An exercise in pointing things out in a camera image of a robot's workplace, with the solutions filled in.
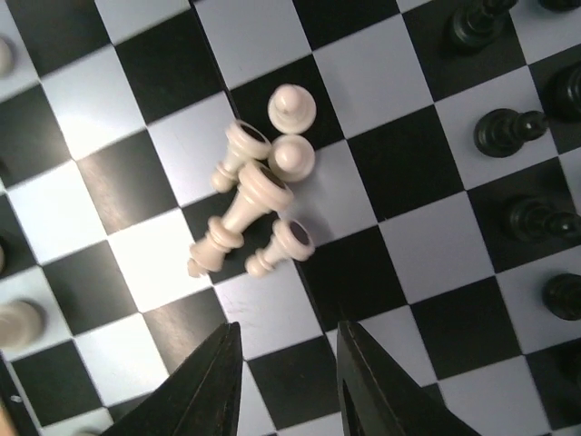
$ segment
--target black chess piece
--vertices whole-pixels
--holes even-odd
[[[567,12],[581,7],[581,0],[539,0],[545,9],[555,12]]]
[[[451,18],[452,42],[464,50],[478,50],[497,39],[518,0],[474,0],[462,5]]]
[[[581,275],[568,273],[553,277],[543,288],[543,302],[563,320],[581,320]]]
[[[581,63],[560,71],[554,81],[556,115],[563,121],[581,122]]]
[[[506,230],[515,239],[535,243],[581,236],[581,216],[560,211],[539,197],[514,199],[506,210]]]
[[[542,112],[520,114],[512,109],[497,109],[480,118],[474,129],[474,142],[487,156],[507,157],[525,143],[540,138],[547,129],[547,117]]]

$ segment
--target chessboard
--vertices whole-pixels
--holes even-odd
[[[457,55],[464,0],[6,0],[15,52],[0,79],[0,302],[36,302],[40,340],[5,352],[26,434],[105,431],[223,322],[241,324],[241,436],[340,436],[339,320],[361,324],[426,392],[484,436],[573,436],[581,391],[562,371],[581,324],[541,302],[581,273],[581,240],[509,240],[509,197],[581,210],[581,124],[495,159],[472,137],[501,107],[543,111],[581,61],[581,9],[521,0],[493,44]],[[317,246],[262,279],[245,259],[275,213],[209,276],[188,247],[216,193],[225,128],[270,140],[267,103],[303,86],[313,174],[282,213]]]

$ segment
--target checkered surface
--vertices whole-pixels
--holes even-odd
[[[463,0],[8,0],[17,53],[0,81],[0,301],[39,303],[43,338],[5,354],[44,436],[103,431],[221,322],[240,322],[239,434],[339,436],[333,347],[361,321],[426,391],[485,436],[572,436],[581,394],[561,372],[581,325],[542,305],[581,273],[581,241],[512,243],[517,193],[581,208],[581,124],[493,160],[471,139],[499,107],[542,110],[581,61],[581,10],[521,0],[480,54],[442,31]],[[318,104],[317,167],[284,213],[318,245],[254,280],[243,262],[187,276],[188,245],[234,193],[209,179],[235,117],[270,139],[266,104],[300,84]]]

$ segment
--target black pawn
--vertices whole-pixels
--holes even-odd
[[[581,0],[539,0],[545,9],[555,12],[567,12],[581,7]]]
[[[563,320],[581,320],[581,276],[559,274],[553,277],[543,288],[543,302]]]
[[[581,236],[581,216],[560,211],[542,198],[517,198],[508,205],[506,230],[515,239],[535,243]]]
[[[508,11],[518,0],[475,0],[462,5],[452,15],[452,42],[464,50],[478,50],[497,39],[508,19]]]
[[[556,115],[563,121],[581,122],[581,63],[559,72],[554,80]]]
[[[497,109],[476,124],[474,142],[478,150],[491,157],[507,157],[529,141],[547,132],[545,114],[538,111],[520,114],[512,109]]]

